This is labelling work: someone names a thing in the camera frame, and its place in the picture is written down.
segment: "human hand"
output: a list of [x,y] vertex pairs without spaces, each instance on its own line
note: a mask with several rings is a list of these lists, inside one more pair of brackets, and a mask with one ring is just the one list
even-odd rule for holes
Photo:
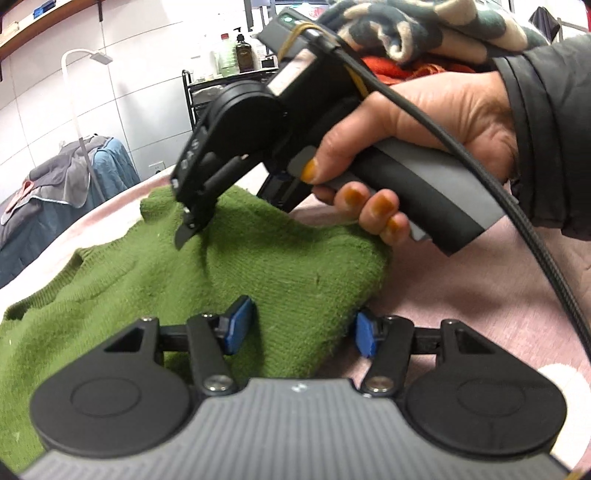
[[[392,88],[459,140],[497,179],[507,181],[514,169],[517,140],[498,72],[440,73]],[[341,175],[359,152],[388,137],[444,150],[414,118],[374,92],[324,136],[301,179],[315,185],[312,191],[319,200],[334,204],[369,233],[396,245],[408,238],[410,226],[406,215],[398,211],[394,192],[380,190],[370,198],[360,182],[350,182],[338,192],[322,185]]]

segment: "white label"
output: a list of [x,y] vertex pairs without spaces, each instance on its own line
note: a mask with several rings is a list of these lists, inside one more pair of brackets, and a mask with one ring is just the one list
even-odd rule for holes
[[281,70],[274,79],[267,83],[269,90],[272,91],[275,96],[279,97],[279,95],[281,95],[306,68],[312,65],[312,62],[314,62],[315,59],[316,55],[307,48],[304,48],[291,62],[283,67],[283,70]]

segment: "black jacket sleeve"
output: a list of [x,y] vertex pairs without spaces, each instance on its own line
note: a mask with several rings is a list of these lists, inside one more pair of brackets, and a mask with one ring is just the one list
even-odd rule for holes
[[495,60],[513,113],[513,194],[536,226],[591,240],[591,35]]

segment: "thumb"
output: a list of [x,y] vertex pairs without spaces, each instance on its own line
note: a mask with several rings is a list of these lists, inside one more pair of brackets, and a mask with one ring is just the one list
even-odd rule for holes
[[322,139],[316,155],[301,174],[302,181],[317,185],[341,175],[362,150],[392,136],[398,108],[375,92],[349,116],[336,124]]

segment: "green knit fabric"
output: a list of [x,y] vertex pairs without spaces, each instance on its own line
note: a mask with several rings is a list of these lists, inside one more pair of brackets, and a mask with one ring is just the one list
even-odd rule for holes
[[[308,377],[379,286],[387,251],[357,228],[311,228],[234,187],[207,229],[173,247],[182,209],[169,188],[121,239],[77,251],[0,324],[0,458],[20,471],[43,451],[28,418],[48,376],[140,316],[162,325],[250,295],[259,323],[232,357],[237,378]],[[167,365],[181,365],[182,357]]]

